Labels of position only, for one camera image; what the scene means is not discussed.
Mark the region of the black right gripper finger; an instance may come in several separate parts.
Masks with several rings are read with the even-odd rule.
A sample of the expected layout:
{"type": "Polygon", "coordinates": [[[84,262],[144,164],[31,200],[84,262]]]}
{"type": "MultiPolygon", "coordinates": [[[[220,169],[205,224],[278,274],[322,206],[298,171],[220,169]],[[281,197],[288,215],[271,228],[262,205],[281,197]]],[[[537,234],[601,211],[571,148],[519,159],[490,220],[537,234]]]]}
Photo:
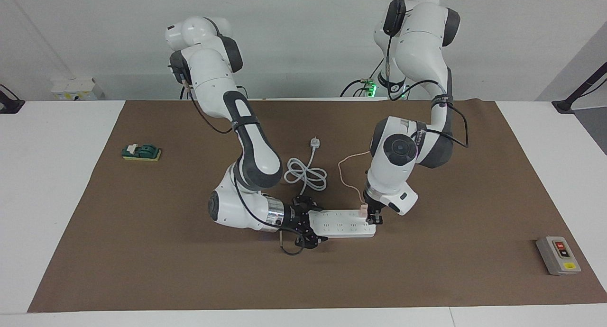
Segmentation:
{"type": "Polygon", "coordinates": [[[306,249],[314,249],[320,243],[324,243],[328,238],[326,236],[319,236],[312,229],[308,229],[302,232],[296,239],[295,244],[298,247],[303,247],[306,249]]]}
{"type": "Polygon", "coordinates": [[[312,197],[306,195],[297,195],[294,197],[294,209],[296,212],[321,212],[324,210],[324,208],[317,204],[312,197]]]}

